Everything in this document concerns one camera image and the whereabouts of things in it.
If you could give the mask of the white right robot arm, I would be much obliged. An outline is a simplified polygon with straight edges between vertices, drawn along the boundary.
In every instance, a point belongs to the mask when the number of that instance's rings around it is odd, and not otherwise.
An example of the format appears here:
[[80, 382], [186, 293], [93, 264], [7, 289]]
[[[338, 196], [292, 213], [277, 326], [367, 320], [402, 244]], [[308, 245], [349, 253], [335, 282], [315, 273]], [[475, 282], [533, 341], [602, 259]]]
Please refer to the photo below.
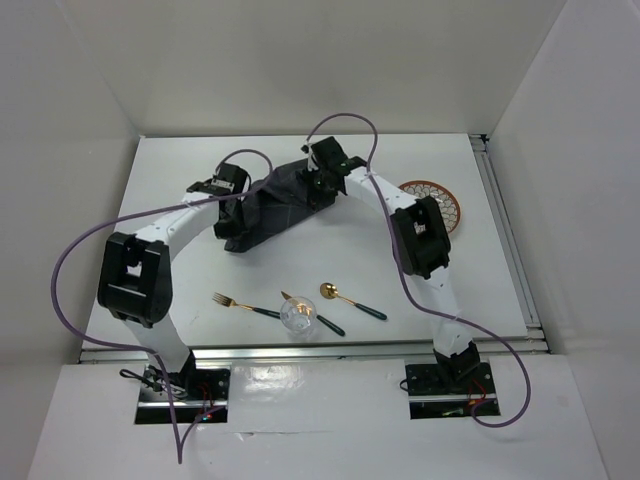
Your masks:
[[451, 242], [438, 202], [418, 198], [370, 170], [360, 157], [349, 157], [338, 141], [328, 137], [306, 143], [310, 206], [319, 208], [342, 193], [361, 200], [383, 215], [392, 233], [392, 253], [399, 261], [407, 289], [434, 319], [433, 351], [436, 379], [448, 392], [460, 391], [479, 365], [477, 346], [459, 322], [460, 309], [449, 276]]

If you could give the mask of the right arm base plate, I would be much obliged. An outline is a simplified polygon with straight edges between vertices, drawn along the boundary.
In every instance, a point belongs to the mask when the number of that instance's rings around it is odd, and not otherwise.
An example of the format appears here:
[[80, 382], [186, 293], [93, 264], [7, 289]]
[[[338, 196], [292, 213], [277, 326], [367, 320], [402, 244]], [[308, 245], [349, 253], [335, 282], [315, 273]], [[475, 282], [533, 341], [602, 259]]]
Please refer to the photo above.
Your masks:
[[408, 364], [399, 388], [408, 395], [412, 420], [499, 416], [500, 407], [492, 370], [482, 362], [457, 383], [445, 379], [437, 364]]

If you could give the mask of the dark checked cloth napkin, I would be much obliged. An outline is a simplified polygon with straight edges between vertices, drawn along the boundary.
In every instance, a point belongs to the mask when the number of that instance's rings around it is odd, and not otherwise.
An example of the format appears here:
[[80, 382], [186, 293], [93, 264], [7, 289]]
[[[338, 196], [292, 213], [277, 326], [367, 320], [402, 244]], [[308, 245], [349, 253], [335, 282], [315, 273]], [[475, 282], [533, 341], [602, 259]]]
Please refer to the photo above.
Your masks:
[[245, 198], [242, 207], [248, 230], [228, 239], [225, 251], [245, 253], [335, 204], [335, 196], [314, 206], [308, 202], [308, 184], [302, 175], [306, 166], [306, 160], [298, 160], [275, 168], [267, 185]]

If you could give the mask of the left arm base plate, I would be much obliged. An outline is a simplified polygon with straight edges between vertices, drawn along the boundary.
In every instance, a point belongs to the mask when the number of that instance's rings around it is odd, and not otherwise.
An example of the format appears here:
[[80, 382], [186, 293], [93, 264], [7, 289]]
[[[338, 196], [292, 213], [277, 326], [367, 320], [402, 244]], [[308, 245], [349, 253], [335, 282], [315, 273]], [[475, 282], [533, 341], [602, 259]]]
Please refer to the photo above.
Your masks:
[[[159, 370], [147, 366], [142, 374], [126, 369], [121, 369], [119, 374], [139, 381], [136, 425], [171, 423], [167, 388]], [[230, 380], [229, 367], [197, 369], [187, 387], [172, 385], [177, 423], [189, 424], [198, 415], [202, 415], [201, 423], [226, 423]]]

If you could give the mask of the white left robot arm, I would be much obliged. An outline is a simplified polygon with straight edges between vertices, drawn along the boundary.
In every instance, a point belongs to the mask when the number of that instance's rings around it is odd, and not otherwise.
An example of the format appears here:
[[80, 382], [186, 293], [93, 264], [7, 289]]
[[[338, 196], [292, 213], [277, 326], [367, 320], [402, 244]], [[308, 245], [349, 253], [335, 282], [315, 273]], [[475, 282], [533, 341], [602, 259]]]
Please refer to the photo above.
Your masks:
[[166, 213], [132, 234], [115, 232], [108, 238], [97, 300], [122, 321], [140, 346], [153, 350], [150, 366], [165, 366], [161, 385], [176, 399], [196, 390], [192, 350], [182, 341], [169, 314], [173, 300], [171, 263], [192, 240], [209, 227], [223, 236], [243, 231], [239, 199], [213, 202], [218, 196], [240, 194], [250, 184], [249, 174], [222, 165], [217, 174], [187, 189], [178, 210]]

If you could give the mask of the patterned round plate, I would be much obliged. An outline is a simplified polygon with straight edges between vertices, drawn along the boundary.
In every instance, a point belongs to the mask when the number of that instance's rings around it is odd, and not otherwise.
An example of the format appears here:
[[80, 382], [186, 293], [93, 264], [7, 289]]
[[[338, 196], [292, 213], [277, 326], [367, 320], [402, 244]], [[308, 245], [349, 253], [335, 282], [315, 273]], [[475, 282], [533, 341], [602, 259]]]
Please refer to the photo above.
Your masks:
[[430, 196], [439, 205], [448, 234], [452, 234], [461, 221], [461, 207], [455, 196], [444, 186], [427, 180], [411, 180], [399, 186], [401, 190], [416, 198]]

